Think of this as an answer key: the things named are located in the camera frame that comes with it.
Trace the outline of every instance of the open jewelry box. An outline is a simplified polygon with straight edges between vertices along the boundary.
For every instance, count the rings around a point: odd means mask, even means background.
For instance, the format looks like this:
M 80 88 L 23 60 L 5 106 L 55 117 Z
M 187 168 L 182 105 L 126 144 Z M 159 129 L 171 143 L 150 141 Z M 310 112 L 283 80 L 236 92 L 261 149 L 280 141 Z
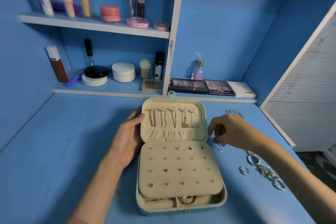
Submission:
M 198 101 L 148 99 L 141 123 L 136 200 L 144 214 L 213 209 L 226 188 L 208 138 L 204 106 Z

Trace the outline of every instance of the perfume bottle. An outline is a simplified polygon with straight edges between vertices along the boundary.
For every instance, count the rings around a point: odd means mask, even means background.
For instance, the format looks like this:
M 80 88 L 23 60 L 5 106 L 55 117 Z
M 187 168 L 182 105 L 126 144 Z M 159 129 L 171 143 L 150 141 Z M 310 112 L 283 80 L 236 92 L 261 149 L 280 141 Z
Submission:
M 194 67 L 194 71 L 192 72 L 191 75 L 191 80 L 202 80 L 202 73 L 203 73 L 203 63 L 204 60 L 199 59 L 197 62 L 197 65 Z

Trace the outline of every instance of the right hand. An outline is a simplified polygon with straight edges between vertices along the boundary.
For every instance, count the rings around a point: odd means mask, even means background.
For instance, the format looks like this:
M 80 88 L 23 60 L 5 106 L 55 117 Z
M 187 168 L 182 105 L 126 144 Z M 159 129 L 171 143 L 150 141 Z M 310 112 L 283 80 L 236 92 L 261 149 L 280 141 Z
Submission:
M 217 143 L 230 144 L 247 151 L 257 152 L 267 140 L 270 140 L 238 115 L 224 115 L 213 118 L 208 127 L 209 136 L 212 135 L 214 130 Z

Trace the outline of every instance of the purple pen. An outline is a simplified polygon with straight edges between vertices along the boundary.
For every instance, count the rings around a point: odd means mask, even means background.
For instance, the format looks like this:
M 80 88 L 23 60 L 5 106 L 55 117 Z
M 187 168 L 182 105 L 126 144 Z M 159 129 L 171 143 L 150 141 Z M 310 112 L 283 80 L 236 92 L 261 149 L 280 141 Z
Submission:
M 84 74 L 84 71 L 81 72 L 79 75 L 77 75 L 76 77 L 74 77 L 73 79 L 71 79 L 70 81 L 68 81 L 65 86 L 67 87 L 71 87 L 73 86 L 76 82 L 78 82 L 81 78 L 82 78 L 82 75 Z

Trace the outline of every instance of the eyeshadow palette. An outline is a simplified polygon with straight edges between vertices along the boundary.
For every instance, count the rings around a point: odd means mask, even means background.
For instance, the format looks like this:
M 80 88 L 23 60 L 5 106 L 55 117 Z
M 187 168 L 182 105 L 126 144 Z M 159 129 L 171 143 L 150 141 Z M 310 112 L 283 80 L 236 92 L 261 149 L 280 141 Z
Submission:
M 180 93 L 192 94 L 208 94 L 208 88 L 205 86 L 204 81 L 189 80 L 189 79 L 170 79 L 170 89 Z
M 230 86 L 225 81 L 204 80 L 210 95 L 234 96 Z

